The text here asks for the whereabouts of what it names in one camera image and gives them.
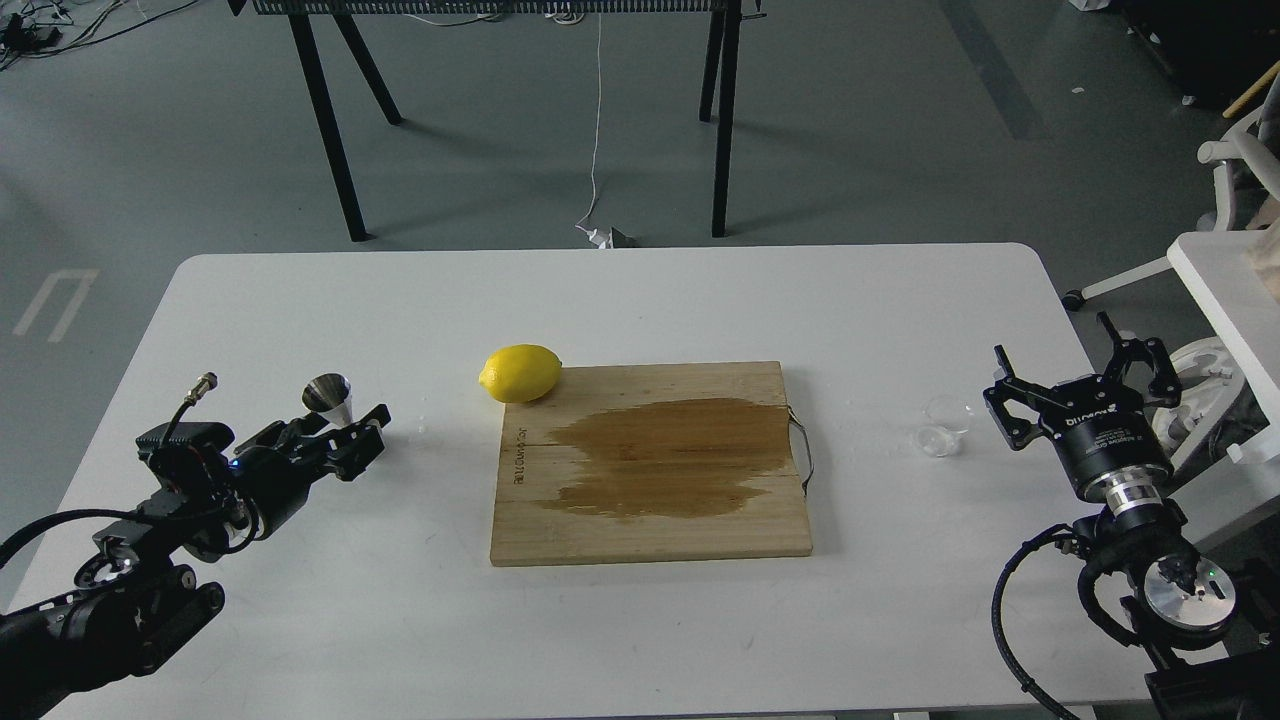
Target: concrete floor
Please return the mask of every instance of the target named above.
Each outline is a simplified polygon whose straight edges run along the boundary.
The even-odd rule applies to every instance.
[[[177,5],[146,0],[143,12]],[[88,19],[88,8],[73,14]],[[134,10],[116,12],[104,33],[137,22]],[[644,247],[1015,241],[1066,291],[1161,256],[1212,208],[1196,149],[1226,123],[1184,108],[1117,14],[1061,0],[765,10],[744,27],[721,240],[709,233],[714,126],[696,122],[705,18],[603,18],[595,224]],[[410,118],[399,128],[383,120],[333,23],[315,27],[379,236],[364,245],[347,240],[283,18],[233,18],[204,1],[0,74],[0,536],[58,507],[173,270],[192,255],[590,249],[573,223],[591,192],[595,17],[460,28],[361,18]],[[65,334],[51,342],[73,281],[17,333],[64,269],[97,272]],[[348,290],[316,282],[334,284],[335,302]],[[1170,347],[1212,334],[1172,273],[1091,309]],[[1092,314],[1075,323],[1101,366],[1101,328]],[[61,532],[84,533],[88,553],[95,529]],[[0,606],[29,555],[0,574]]]

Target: glass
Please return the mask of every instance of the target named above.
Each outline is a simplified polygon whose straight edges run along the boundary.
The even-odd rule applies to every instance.
[[[929,457],[960,451],[960,439],[973,424],[973,407],[954,395],[936,395],[920,410],[923,423],[911,432],[911,442]]]

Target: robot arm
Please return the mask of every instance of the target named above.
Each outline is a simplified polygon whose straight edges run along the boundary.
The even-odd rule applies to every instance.
[[[201,382],[207,391],[216,378]],[[99,552],[76,574],[74,591],[0,616],[0,717],[40,717],[73,692],[155,673],[225,601],[221,585],[197,584],[188,565],[173,564],[173,552],[186,547],[215,562],[266,539],[302,507],[312,483],[364,473],[383,451],[381,428],[390,423],[385,405],[353,423],[346,407],[334,418],[347,424],[320,433],[329,420],[305,395],[312,413],[271,423],[228,459],[230,428],[179,421],[201,387],[168,425],[137,438],[138,457],[160,488],[136,511],[59,512],[0,546],[3,566],[63,521],[116,518],[93,536]]]
[[[1147,675],[1147,684],[1166,720],[1248,717],[1238,715],[1243,712],[1280,717],[1272,689],[1274,678],[1280,676],[1275,646],[1199,666],[1172,652],[1220,642],[1242,612],[1260,632],[1280,626],[1275,611],[1280,583],[1261,562],[1243,573],[1226,573],[1181,536],[1187,519],[1158,489],[1172,469],[1143,414],[1147,406],[1179,404],[1176,372],[1158,340],[1125,340],[1105,314],[1098,318],[1112,342],[1102,374],[1044,388],[1019,379],[1004,348],[996,347],[1004,378],[983,395],[1010,448],[1023,450],[1034,438],[1047,437],[1075,496],[1103,505],[1098,514],[1070,527],[1046,530],[1006,566],[992,602],[1001,655],[1024,689],[1059,716],[1070,717],[1012,659],[1000,624],[1009,575],[1029,552],[1055,543],[1084,561],[1076,592],[1085,615],[1116,642],[1142,646],[1155,662],[1157,671]],[[1153,375],[1146,396],[1124,384],[1139,363]],[[1033,410],[1036,421],[1011,415],[1006,409],[1011,401]],[[1132,629],[1108,615],[1094,594],[1097,580],[1116,571],[1133,588],[1133,597],[1121,602]]]

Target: chair wheel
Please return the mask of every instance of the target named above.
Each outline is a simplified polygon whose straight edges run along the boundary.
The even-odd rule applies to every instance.
[[[1068,313],[1075,313],[1080,307],[1084,307],[1084,293],[1078,290],[1066,291],[1066,295],[1062,296],[1062,307]]]

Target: white cable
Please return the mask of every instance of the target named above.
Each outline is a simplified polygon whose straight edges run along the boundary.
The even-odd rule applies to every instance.
[[[586,17],[586,13],[571,13],[571,12],[544,13],[543,17],[549,20],[556,20],[556,24],[558,26],[576,26],[577,23],[582,22],[582,18]]]
[[[582,227],[582,223],[591,217],[591,213],[595,211],[595,204],[600,200],[600,190],[595,184],[595,160],[600,152],[600,115],[604,110],[604,13],[596,13],[595,17],[599,20],[599,31],[595,37],[595,146],[591,149],[591,205],[586,209],[586,214],[573,225],[585,232],[588,238],[598,234],[598,231],[589,231]]]
[[[434,22],[434,20],[429,20],[429,19],[421,17],[421,15],[411,15],[408,13],[404,13],[404,17],[406,18],[413,18],[415,20],[417,20],[420,23],[426,23],[426,24],[429,24],[431,27],[462,27],[462,26],[468,26],[468,24],[474,24],[474,23],[479,23],[479,22],[492,23],[492,22],[497,22],[500,18],[499,15],[489,14],[489,15],[476,15],[476,17],[468,19],[468,20],[461,20],[461,22],[456,22],[456,23],[438,23],[438,22]]]

